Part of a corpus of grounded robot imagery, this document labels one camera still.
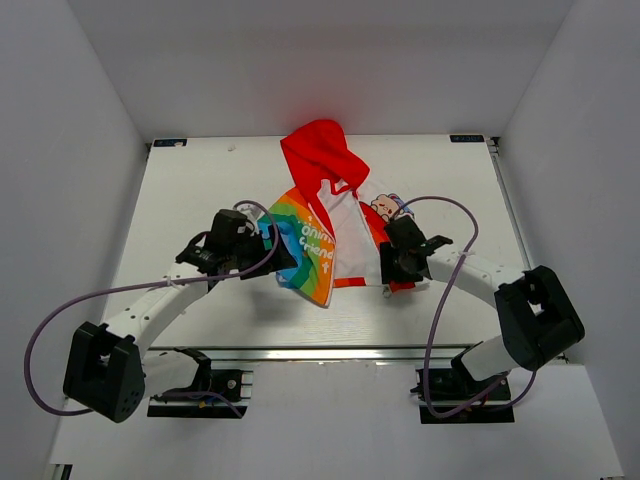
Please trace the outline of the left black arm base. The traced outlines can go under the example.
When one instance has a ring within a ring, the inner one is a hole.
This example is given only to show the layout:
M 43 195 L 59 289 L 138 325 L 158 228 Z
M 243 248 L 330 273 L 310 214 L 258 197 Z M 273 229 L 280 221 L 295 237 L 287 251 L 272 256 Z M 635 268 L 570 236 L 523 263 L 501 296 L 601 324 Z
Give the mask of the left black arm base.
M 143 360 L 147 415 L 156 418 L 241 419 L 254 372 L 216 364 L 192 348 L 152 352 Z

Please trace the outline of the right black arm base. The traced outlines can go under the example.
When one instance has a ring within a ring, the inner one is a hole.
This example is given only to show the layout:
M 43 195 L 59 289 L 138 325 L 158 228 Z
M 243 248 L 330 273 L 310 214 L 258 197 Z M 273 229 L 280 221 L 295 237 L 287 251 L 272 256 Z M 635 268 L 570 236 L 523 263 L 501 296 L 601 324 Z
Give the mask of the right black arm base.
M 470 400 L 488 388 L 497 377 L 475 383 L 467 383 L 451 368 L 429 369 L 428 387 L 432 408 L 442 414 Z M 417 400 L 420 421 L 424 425 L 462 424 L 510 424 L 515 422 L 511 390 L 506 379 L 490 393 L 475 401 L 456 415 L 437 418 L 427 408 L 424 397 L 424 370 L 416 371 L 416 385 L 410 395 Z

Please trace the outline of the white red cartoon jacket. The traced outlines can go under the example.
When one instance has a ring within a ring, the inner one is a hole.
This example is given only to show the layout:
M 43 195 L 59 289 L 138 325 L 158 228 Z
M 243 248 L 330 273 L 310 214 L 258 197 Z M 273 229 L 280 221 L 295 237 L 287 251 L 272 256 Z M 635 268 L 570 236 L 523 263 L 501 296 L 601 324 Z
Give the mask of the white red cartoon jacket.
M 278 272 L 278 284 L 320 307 L 336 288 L 381 285 L 384 227 L 412 211 L 349 149 L 337 122 L 314 120 L 280 145 L 294 185 L 269 211 L 294 227 L 301 261 L 294 273 Z

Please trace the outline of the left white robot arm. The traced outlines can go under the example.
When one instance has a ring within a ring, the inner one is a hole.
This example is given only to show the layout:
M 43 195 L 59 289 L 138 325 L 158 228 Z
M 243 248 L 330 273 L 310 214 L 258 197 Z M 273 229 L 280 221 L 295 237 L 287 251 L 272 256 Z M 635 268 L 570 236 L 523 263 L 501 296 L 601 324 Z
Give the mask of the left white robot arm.
M 220 282 L 295 265 L 272 213 L 254 219 L 238 208 L 220 210 L 210 229 L 175 257 L 162 280 L 140 285 L 143 294 L 137 301 L 98 325 L 86 322 L 74 332 L 64 394 L 115 423 L 128 419 L 149 397 L 224 402 L 212 388 L 211 361 L 204 353 L 177 347 L 153 355 L 150 347 Z

